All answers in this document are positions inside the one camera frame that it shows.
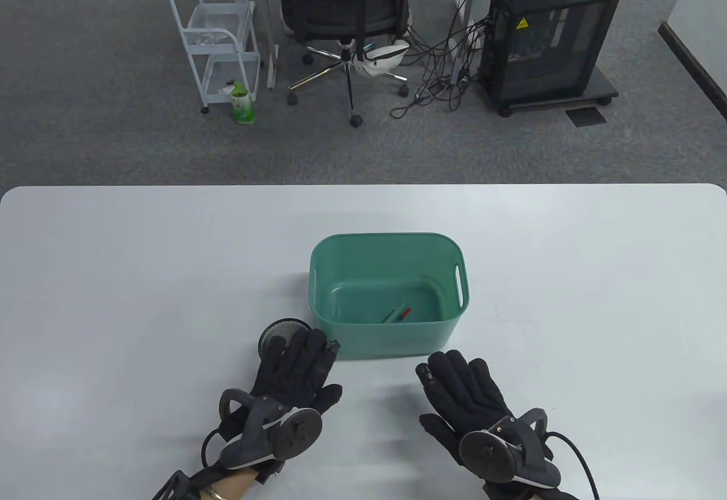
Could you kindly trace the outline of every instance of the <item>white wall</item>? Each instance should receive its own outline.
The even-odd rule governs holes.
[[[727,0],[678,0],[668,24],[727,91]]]

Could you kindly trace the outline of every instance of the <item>desk leg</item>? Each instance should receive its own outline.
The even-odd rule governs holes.
[[[462,21],[462,25],[466,29],[466,40],[462,41],[462,47],[460,47],[457,51],[454,51],[454,45],[457,43],[457,41],[454,39],[449,40],[449,47],[452,49],[452,55],[454,56],[454,67],[452,68],[452,76],[449,78],[449,83],[451,85],[456,85],[459,81],[459,72],[462,70],[462,64],[465,63],[465,56],[467,55],[467,43],[470,41],[470,14],[472,12],[472,4],[474,2],[475,0],[467,0],[467,2],[465,2],[465,5],[462,6],[462,0],[454,0],[454,3],[457,7],[457,12],[459,14],[459,19]]]
[[[270,19],[270,3],[262,0],[262,16],[265,19],[265,32],[268,35],[270,58],[268,59],[268,89],[275,87],[275,71],[278,67],[278,44],[273,40],[273,22]]]
[[[265,21],[265,34],[268,35],[268,48],[270,57],[268,58],[268,89],[275,87],[275,71],[278,68],[278,44],[275,43],[273,37],[273,22],[270,19],[270,3],[268,0],[262,0],[262,18]]]

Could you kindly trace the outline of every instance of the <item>black computer tower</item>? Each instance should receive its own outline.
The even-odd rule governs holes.
[[[619,0],[491,0],[479,79],[498,110],[584,92]]]

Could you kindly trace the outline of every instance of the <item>hand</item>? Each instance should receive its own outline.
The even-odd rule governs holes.
[[[464,435],[486,430],[512,413],[485,360],[477,358],[468,364],[458,350],[450,350],[446,354],[435,352],[428,362],[416,366],[416,375],[439,415],[421,415],[419,422],[464,466],[459,456],[459,441]]]
[[[324,386],[328,374],[336,361],[339,345],[328,341],[321,330],[299,330],[293,334],[290,344],[282,337],[270,339],[257,371],[250,394],[255,398],[270,396],[288,407],[310,407],[319,414],[328,411],[338,403],[343,392],[340,384]],[[207,468],[208,440],[219,433],[225,441],[241,434],[245,428],[248,409],[239,407],[230,414],[221,415],[218,429],[208,435],[202,445],[202,464]],[[280,471],[283,463],[268,461],[253,468],[259,472],[260,482]]]

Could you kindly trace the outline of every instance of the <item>green bottle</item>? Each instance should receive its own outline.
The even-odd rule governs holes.
[[[235,82],[235,89],[232,92],[232,110],[235,113],[235,121],[240,125],[255,123],[255,109],[252,107],[250,92],[238,81]]]

